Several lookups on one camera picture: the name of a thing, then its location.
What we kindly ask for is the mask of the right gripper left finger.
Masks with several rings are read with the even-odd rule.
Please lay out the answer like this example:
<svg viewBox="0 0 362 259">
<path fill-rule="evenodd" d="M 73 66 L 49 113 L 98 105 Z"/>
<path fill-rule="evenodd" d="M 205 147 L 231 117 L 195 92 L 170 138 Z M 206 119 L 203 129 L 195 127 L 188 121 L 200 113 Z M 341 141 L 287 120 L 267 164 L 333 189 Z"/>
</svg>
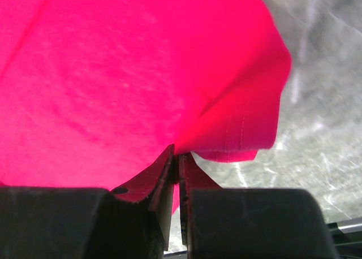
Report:
<svg viewBox="0 0 362 259">
<path fill-rule="evenodd" d="M 111 191 L 1 186 L 1 257 L 162 258 L 174 175 L 170 145 Z"/>
</svg>

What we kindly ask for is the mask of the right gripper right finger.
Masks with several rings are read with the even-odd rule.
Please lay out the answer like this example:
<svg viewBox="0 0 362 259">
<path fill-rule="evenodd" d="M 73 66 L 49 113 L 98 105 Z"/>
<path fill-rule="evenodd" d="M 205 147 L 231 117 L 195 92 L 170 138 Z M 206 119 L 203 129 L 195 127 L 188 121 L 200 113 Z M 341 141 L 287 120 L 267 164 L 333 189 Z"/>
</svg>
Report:
<svg viewBox="0 0 362 259">
<path fill-rule="evenodd" d="M 180 223 L 189 258 L 336 258 L 304 189 L 222 188 L 190 154 L 179 156 Z"/>
</svg>

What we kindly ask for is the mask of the pink t shirt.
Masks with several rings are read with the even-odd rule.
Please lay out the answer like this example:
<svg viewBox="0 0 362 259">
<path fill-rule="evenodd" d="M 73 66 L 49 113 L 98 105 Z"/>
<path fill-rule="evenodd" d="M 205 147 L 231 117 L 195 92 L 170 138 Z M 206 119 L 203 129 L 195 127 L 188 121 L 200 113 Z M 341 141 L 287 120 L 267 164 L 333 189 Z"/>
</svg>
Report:
<svg viewBox="0 0 362 259">
<path fill-rule="evenodd" d="M 263 0 L 1 0 L 1 182 L 112 189 L 170 144 L 252 160 L 290 71 Z"/>
</svg>

